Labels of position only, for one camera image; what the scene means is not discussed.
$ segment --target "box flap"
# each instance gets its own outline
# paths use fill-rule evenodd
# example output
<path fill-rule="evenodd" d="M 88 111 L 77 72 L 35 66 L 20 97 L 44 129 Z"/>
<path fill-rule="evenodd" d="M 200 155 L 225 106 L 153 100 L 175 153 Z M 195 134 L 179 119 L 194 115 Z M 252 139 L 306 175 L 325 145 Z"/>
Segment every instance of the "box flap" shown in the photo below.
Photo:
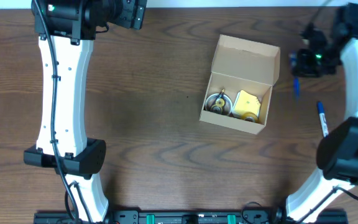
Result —
<path fill-rule="evenodd" d="M 280 73 L 280 48 L 221 35 L 212 72 L 274 85 Z"/>

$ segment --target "brown wood surface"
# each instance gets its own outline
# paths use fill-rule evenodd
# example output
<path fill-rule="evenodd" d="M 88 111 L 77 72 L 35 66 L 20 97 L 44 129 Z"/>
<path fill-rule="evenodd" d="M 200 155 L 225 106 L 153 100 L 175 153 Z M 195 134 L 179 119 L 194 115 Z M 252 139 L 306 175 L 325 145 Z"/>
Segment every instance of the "brown wood surface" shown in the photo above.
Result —
<path fill-rule="evenodd" d="M 301 80 L 293 96 L 287 55 L 315 8 L 149 9 L 140 31 L 98 35 L 89 63 L 86 132 L 105 139 L 103 188 L 116 205 L 141 209 L 271 206 L 316 167 L 322 137 L 316 101 L 330 129 L 344 116 L 343 70 Z M 334 9 L 318 25 L 329 29 Z M 219 34 L 281 47 L 267 127 L 257 136 L 198 121 Z M 31 223 L 36 210 L 63 210 L 53 170 L 25 166 L 37 139 L 42 65 L 29 10 L 0 10 L 0 223 Z M 358 187 L 353 192 L 358 194 Z M 358 202 L 342 195 L 358 223 Z"/>

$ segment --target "wooden tabletop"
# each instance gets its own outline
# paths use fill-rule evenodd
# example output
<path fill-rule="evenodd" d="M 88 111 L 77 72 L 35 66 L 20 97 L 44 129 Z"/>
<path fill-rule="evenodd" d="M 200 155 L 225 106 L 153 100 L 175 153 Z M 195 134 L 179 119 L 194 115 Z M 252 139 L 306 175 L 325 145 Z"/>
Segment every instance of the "wooden tabletop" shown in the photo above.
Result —
<path fill-rule="evenodd" d="M 143 29 L 99 34 L 89 63 L 87 136 L 106 140 L 101 178 L 110 203 L 143 210 L 272 206 L 316 167 L 322 138 L 316 102 L 329 129 L 344 117 L 343 70 L 301 79 L 294 98 L 288 54 L 316 8 L 148 9 Z M 317 24 L 331 27 L 334 9 Z M 257 136 L 199 122 L 220 34 L 281 48 L 267 127 Z M 37 210 L 64 210 L 51 169 L 26 166 L 39 134 L 42 64 L 30 10 L 0 10 L 0 223 L 31 223 Z M 358 195 L 358 187 L 352 190 Z M 340 196 L 358 223 L 358 202 Z"/>

